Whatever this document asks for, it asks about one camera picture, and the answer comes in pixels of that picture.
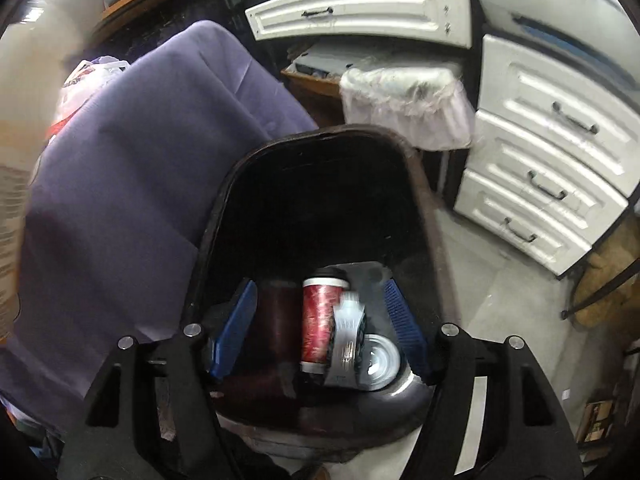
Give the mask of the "black trash bin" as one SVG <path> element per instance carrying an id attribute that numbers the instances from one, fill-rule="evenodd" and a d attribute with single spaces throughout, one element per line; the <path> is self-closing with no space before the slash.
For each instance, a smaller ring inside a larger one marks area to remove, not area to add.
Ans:
<path id="1" fill-rule="evenodd" d="M 296 134 L 238 162 L 216 197 L 194 266 L 183 321 L 209 330 L 242 281 L 257 308 L 221 390 L 224 428 L 255 451 L 347 462 L 418 429 L 433 389 L 413 373 L 383 287 L 393 278 L 426 339 L 460 318 L 437 202 L 418 151 L 399 134 L 350 125 Z M 367 392 L 331 387 L 300 368 L 303 282 L 336 266 L 366 305 L 368 330 L 398 345 L 398 376 Z"/>

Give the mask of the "silver can lying down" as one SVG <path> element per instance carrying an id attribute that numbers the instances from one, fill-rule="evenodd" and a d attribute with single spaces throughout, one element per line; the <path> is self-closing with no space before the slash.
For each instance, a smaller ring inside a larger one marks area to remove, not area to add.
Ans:
<path id="1" fill-rule="evenodd" d="M 367 334 L 361 347 L 357 384 L 363 391 L 378 391 L 391 384 L 400 371 L 396 344 L 379 334 Z"/>

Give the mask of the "red drink can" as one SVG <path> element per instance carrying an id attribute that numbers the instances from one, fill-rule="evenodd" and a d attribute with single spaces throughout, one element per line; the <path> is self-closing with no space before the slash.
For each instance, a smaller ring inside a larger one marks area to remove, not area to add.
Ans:
<path id="1" fill-rule="evenodd" d="M 303 373 L 324 373 L 329 359 L 334 308 L 340 303 L 343 292 L 349 289 L 346 272 L 336 266 L 317 269 L 303 282 L 303 342 L 300 357 Z"/>

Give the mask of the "purple floral tablecloth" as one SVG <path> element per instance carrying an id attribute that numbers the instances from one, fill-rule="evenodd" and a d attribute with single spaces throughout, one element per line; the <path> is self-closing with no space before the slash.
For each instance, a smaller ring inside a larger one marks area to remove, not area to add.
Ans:
<path id="1" fill-rule="evenodd" d="M 177 330 L 231 167 L 315 126 L 211 21 L 138 58 L 91 98 L 44 151 L 32 185 L 2 396 L 56 434 L 70 430 L 120 337 Z"/>

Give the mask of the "white lace cloth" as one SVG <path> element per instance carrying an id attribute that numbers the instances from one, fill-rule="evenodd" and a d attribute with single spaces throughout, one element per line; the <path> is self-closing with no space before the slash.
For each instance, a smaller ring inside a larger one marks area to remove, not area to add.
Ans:
<path id="1" fill-rule="evenodd" d="M 387 128 L 414 148 L 469 148 L 474 108 L 462 81 L 444 66 L 350 68 L 341 76 L 345 122 Z"/>

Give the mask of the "white drawer stack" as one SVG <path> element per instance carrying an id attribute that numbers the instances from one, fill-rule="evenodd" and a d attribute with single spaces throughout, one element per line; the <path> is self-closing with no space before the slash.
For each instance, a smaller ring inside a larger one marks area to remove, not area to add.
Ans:
<path id="1" fill-rule="evenodd" d="M 454 209 L 556 276 L 630 206 L 639 111 L 581 70 L 483 39 L 475 140 Z"/>

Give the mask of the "white red plastic bag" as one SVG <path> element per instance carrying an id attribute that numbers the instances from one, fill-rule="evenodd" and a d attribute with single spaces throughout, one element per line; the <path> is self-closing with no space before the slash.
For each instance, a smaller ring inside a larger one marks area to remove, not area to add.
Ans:
<path id="1" fill-rule="evenodd" d="M 47 138 L 56 136 L 88 99 L 128 70 L 129 66 L 128 61 L 111 55 L 100 56 L 92 61 L 82 60 L 62 85 Z"/>

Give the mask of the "white long drawer front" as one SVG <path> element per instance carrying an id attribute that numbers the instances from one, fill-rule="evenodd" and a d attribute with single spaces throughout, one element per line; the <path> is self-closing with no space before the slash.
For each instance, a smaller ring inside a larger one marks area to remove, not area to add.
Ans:
<path id="1" fill-rule="evenodd" d="M 245 15 L 257 41 L 362 35 L 472 47 L 471 0 L 268 0 Z"/>

